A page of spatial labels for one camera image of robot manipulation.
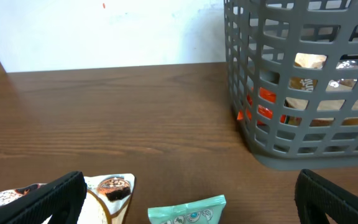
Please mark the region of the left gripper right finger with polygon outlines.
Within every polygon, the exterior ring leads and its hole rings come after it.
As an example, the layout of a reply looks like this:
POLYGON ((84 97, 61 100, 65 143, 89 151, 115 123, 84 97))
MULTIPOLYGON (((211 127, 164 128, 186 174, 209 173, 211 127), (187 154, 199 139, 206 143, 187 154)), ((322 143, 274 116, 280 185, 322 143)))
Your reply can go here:
POLYGON ((295 184, 300 223, 358 223, 358 197, 309 169, 300 171, 295 184))

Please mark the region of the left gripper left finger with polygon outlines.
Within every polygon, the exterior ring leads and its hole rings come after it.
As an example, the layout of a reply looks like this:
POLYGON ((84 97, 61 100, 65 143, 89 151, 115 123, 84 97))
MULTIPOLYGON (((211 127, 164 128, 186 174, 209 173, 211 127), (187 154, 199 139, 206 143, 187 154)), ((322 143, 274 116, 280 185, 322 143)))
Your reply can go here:
POLYGON ((76 223, 86 198, 83 173, 72 171, 0 207, 0 224, 76 223))

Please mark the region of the cookie pouch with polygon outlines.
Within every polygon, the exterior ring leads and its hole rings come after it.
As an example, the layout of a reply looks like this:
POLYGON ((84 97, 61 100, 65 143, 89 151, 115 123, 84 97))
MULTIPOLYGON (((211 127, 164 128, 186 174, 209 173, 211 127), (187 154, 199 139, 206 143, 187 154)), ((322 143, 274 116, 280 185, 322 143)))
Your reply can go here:
MULTIPOLYGON (((298 53, 295 57, 295 66, 322 70, 326 64, 328 57, 326 55, 298 53)), ((336 64, 336 70, 354 72, 358 70, 358 54, 345 54, 341 56, 336 64)), ((326 93, 346 93, 354 90, 358 85, 358 78, 332 78, 321 81, 319 78, 309 77, 291 77, 289 79, 288 87, 292 90, 300 90, 307 92, 319 91, 321 95, 326 93)), ((345 98, 321 100, 316 107, 317 111, 340 111, 345 105, 345 98)), ((305 110, 309 106, 309 100, 303 100, 295 97, 287 97, 285 99, 285 106, 296 109, 305 110)), ((353 103, 352 110, 358 110, 358 100, 353 103)))
MULTIPOLYGON (((135 186, 133 174, 84 176, 87 194, 77 224, 123 223, 135 186)), ((0 192, 0 207, 41 187, 44 183, 0 192)))

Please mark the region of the teal snack bag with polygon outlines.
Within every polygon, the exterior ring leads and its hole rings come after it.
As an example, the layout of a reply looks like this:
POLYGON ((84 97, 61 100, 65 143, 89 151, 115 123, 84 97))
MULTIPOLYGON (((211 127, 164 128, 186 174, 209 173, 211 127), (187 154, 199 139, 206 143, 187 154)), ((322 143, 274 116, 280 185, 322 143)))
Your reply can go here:
POLYGON ((151 224, 218 224, 225 206, 225 196, 218 195, 191 203, 149 208, 147 211, 151 224))

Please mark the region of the grey plastic basket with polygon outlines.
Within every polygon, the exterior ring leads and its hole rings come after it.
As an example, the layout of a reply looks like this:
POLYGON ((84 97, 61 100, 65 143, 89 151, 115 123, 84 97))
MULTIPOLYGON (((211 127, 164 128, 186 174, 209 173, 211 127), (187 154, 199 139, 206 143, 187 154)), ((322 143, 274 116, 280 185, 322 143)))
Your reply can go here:
POLYGON ((358 0, 225 0, 231 106, 279 170, 358 166, 358 0))

